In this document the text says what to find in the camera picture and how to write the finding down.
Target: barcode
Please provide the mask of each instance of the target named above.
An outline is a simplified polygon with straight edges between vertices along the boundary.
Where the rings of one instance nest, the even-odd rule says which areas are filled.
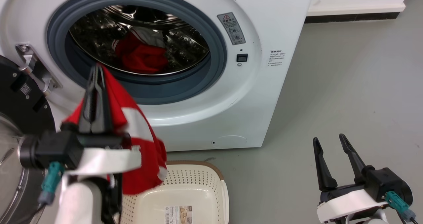
[[[166,224],[171,223],[171,214],[169,212],[166,213]]]

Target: white washing machine panel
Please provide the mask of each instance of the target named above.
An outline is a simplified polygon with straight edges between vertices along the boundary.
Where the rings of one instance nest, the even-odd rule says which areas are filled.
[[[61,87],[47,96],[57,105],[56,124],[73,110],[84,90],[50,55],[46,32],[55,11],[68,0],[0,0],[0,54],[23,62],[15,45],[29,43]],[[225,39],[221,77],[189,99],[140,105],[168,151],[260,147],[298,41],[310,0],[184,0],[205,13]],[[217,15],[232,12],[246,43],[232,45]],[[238,65],[237,54],[248,54]],[[282,56],[275,63],[276,56]]]

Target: laundry basket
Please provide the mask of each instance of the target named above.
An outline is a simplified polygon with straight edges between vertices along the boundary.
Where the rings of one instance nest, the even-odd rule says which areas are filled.
[[[124,195],[121,224],[228,224],[228,188],[220,171],[202,161],[169,161],[160,186]]]

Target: screw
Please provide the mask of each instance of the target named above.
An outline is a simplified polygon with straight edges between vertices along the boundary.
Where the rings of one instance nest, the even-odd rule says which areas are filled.
[[[27,52],[28,51],[28,47],[26,45],[22,45],[21,46],[21,51]]]

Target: teal connector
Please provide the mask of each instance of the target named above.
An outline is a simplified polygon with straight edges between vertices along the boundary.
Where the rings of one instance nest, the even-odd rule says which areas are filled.
[[[42,192],[38,197],[39,204],[51,205],[55,198],[56,188],[59,185],[62,175],[65,172],[65,167],[57,161],[51,162],[41,184]]]
[[[399,213],[405,212],[409,206],[394,191],[389,191],[385,195],[385,201]]]

